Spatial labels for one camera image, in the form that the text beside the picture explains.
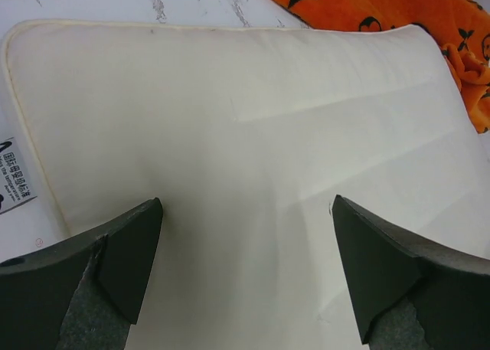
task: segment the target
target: orange blanket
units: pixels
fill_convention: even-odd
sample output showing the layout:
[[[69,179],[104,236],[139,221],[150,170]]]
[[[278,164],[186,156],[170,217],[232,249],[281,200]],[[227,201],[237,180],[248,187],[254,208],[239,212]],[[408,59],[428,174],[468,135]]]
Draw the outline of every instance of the orange blanket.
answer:
[[[490,129],[490,15],[473,0],[274,0],[313,28],[384,31],[415,24],[441,47],[478,132]]]

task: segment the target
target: black and white label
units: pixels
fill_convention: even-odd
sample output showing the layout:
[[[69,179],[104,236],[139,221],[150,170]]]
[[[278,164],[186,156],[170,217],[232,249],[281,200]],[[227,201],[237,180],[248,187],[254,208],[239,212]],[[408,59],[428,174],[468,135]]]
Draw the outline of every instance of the black and white label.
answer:
[[[35,197],[15,139],[0,141],[0,214]]]

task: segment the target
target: white fabric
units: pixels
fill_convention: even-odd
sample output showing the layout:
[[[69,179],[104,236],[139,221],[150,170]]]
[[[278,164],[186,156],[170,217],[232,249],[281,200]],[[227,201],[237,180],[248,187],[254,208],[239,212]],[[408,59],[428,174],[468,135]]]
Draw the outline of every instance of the white fabric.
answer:
[[[419,28],[46,21],[3,48],[4,105],[60,225],[165,206],[127,349],[362,348],[336,194],[490,255],[485,152]]]

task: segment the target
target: patterned orange fabric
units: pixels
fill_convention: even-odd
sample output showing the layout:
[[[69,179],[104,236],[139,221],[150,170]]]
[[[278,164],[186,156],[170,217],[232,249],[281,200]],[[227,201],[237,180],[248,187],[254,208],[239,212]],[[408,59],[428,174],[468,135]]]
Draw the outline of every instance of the patterned orange fabric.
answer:
[[[273,0],[313,28],[384,31],[415,24],[441,47],[478,132],[490,129],[490,15],[473,0]]]

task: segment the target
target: white marble table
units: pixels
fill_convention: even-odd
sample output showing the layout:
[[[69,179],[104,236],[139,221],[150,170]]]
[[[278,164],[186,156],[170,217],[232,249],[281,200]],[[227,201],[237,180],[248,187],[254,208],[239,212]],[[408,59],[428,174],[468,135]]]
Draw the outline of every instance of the white marble table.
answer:
[[[490,11],[490,0],[477,1]],[[271,0],[0,0],[0,37],[18,22],[38,18],[308,27]],[[10,136],[11,130],[0,110],[0,142]],[[490,152],[490,136],[485,146]],[[57,241],[57,237],[46,234],[42,242],[38,237],[38,232],[49,230],[50,225],[39,200],[0,215],[0,262]]]

